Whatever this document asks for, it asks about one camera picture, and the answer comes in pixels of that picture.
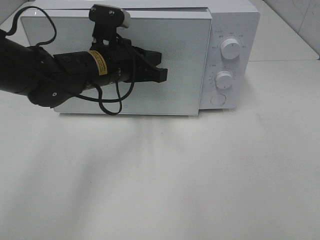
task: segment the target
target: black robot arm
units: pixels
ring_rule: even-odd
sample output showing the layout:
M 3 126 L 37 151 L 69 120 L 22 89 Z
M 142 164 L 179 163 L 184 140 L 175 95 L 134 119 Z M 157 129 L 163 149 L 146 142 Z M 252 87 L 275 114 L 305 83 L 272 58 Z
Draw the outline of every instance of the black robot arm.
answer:
M 16 32 L 18 18 L 28 8 L 37 8 L 47 16 L 54 28 L 51 40 L 24 47 L 6 38 Z M 168 70 L 156 67 L 161 63 L 160 52 L 132 46 L 129 39 L 117 34 L 117 27 L 129 27 L 128 12 L 95 4 L 89 11 L 89 18 L 95 22 L 90 50 L 51 56 L 41 47 L 56 38 L 51 18 L 36 6 L 18 11 L 11 30 L 0 30 L 0 90 L 27 96 L 33 104 L 50 108 L 77 97 L 97 102 L 103 112 L 116 115 L 121 112 L 122 101 L 130 95 L 136 82 L 161 83 L 167 80 Z M 119 82 L 130 83 L 124 96 L 120 95 Z M 101 86 L 109 84 L 116 84 L 117 99 L 102 99 Z M 97 89 L 98 98 L 81 95 L 90 88 Z M 119 103 L 119 111 L 111 112 L 103 103 Z

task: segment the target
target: white knob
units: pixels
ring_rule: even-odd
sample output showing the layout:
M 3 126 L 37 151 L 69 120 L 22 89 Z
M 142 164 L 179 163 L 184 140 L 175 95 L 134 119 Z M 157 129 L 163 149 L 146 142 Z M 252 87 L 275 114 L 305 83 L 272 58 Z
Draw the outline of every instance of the white knob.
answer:
M 221 54 L 225 59 L 235 59 L 240 55 L 241 44 L 236 38 L 228 38 L 221 43 Z
M 221 71 L 215 76 L 215 85 L 218 89 L 230 88 L 234 83 L 234 76 L 229 71 Z

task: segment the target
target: microwave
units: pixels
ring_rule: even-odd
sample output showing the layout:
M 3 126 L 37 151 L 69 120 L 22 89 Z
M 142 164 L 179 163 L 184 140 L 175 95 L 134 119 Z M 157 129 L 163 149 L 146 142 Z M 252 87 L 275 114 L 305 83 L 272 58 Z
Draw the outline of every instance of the microwave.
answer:
M 57 28 L 56 40 L 44 46 L 50 54 L 86 51 L 93 41 L 94 4 L 122 8 L 130 13 L 130 27 L 118 34 L 132 45 L 162 53 L 167 81 L 138 82 L 123 101 L 122 114 L 197 115 L 199 110 L 233 109 L 253 46 L 260 13 L 249 0 L 36 0 Z M 52 36 L 46 17 L 28 9 L 21 17 L 30 45 Z M 128 83 L 119 84 L 125 93 Z M 113 85 L 104 86 L 104 98 L 116 98 Z M 95 89 L 82 93 L 96 98 Z M 108 103 L 117 109 L 117 103 Z M 70 98 L 54 109 L 59 113 L 102 113 L 95 102 Z

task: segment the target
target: warning label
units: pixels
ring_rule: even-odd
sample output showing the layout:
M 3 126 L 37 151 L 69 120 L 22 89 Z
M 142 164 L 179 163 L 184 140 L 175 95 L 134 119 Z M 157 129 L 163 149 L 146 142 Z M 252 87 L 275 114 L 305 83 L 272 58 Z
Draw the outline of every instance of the warning label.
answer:
M 99 76 L 108 74 L 107 64 L 102 55 L 95 50 L 88 51 L 89 54 L 94 58 L 96 66 L 99 70 Z

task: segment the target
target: white wall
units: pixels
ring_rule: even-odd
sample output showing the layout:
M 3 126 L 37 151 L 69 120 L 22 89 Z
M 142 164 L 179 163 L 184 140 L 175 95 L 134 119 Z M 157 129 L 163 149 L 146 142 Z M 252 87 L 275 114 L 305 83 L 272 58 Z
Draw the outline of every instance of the white wall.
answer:
M 0 0 L 0 24 L 28 0 Z
M 320 54 L 320 0 L 264 0 Z

